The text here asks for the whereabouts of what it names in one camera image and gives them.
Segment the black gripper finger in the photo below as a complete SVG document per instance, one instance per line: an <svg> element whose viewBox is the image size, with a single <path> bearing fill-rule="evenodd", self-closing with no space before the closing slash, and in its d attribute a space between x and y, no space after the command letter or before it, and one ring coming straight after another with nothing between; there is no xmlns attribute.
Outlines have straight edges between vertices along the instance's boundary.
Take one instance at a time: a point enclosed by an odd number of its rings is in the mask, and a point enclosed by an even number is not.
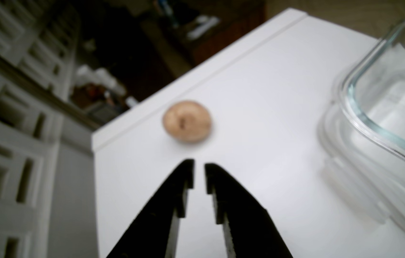
<svg viewBox="0 0 405 258"><path fill-rule="evenodd" d="M292 258L268 211L230 173L205 164L206 192L229 258Z"/></svg>
<svg viewBox="0 0 405 258"><path fill-rule="evenodd" d="M182 161L142 208L108 258L173 258L179 220L194 187L194 159Z"/></svg>

